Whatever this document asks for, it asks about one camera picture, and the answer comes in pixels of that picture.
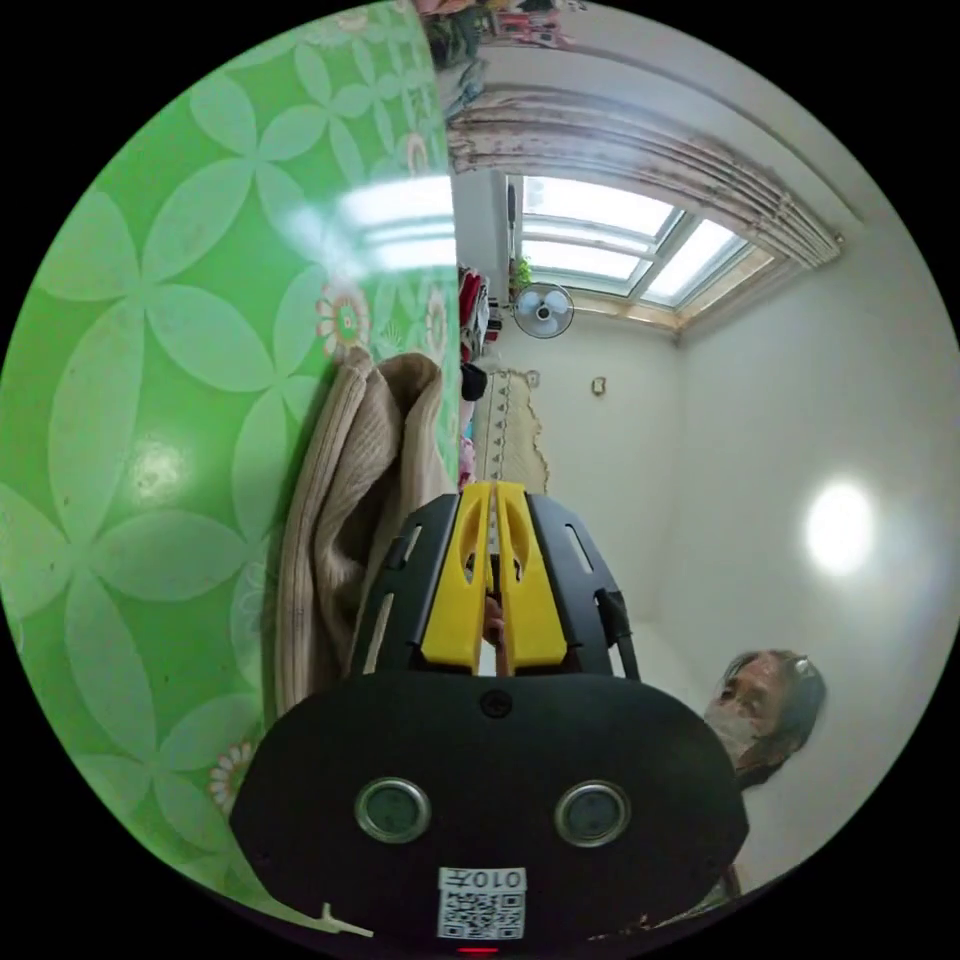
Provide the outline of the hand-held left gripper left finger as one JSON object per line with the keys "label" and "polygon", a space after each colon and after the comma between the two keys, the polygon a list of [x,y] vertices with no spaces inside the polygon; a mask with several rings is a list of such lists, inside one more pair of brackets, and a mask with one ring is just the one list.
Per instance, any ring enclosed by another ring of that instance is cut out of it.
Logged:
{"label": "hand-held left gripper left finger", "polygon": [[438,669],[477,669],[486,616],[492,485],[472,483],[453,504],[420,650]]}

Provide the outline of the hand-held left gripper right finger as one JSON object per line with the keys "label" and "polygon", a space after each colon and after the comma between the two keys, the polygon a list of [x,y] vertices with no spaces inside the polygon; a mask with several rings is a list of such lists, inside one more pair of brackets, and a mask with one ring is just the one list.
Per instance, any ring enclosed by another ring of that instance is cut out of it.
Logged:
{"label": "hand-held left gripper right finger", "polygon": [[505,674],[543,672],[562,664],[564,633],[532,508],[512,482],[496,484],[495,503]]}

